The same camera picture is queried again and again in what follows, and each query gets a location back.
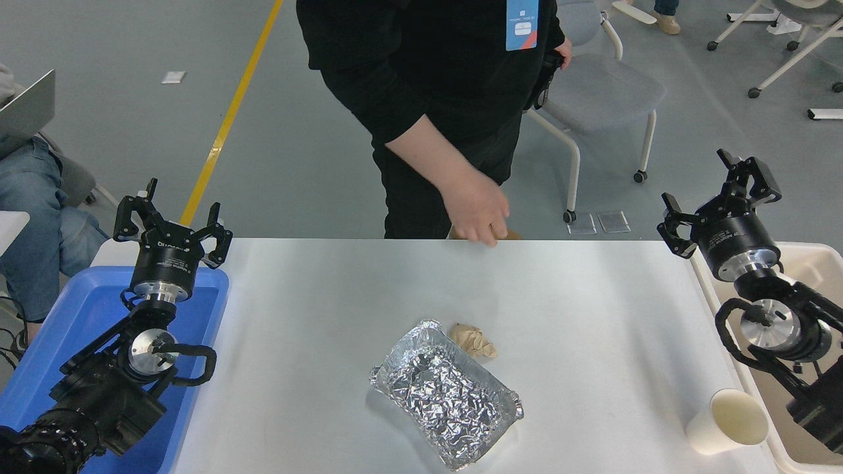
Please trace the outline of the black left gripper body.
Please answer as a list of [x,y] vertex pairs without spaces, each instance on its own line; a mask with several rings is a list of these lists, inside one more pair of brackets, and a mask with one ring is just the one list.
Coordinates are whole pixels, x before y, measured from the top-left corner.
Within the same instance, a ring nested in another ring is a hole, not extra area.
[[177,287],[178,294],[192,294],[204,255],[193,233],[192,229],[169,221],[147,228],[141,234],[138,260],[130,279],[133,293],[145,294],[150,285],[166,283]]

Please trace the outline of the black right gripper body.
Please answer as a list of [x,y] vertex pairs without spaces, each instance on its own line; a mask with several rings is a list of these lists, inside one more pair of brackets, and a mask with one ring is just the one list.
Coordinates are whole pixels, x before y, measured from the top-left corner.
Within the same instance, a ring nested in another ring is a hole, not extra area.
[[698,224],[692,238],[714,277],[740,277],[779,263],[779,249],[746,204],[717,204],[714,200],[696,210]]

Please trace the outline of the person's right hand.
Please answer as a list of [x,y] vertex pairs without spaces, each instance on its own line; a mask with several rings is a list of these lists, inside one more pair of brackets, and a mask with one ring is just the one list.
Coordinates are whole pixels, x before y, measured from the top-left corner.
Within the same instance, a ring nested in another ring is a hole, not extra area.
[[474,168],[458,171],[439,189],[455,233],[469,241],[495,247],[508,236],[510,206],[500,186]]

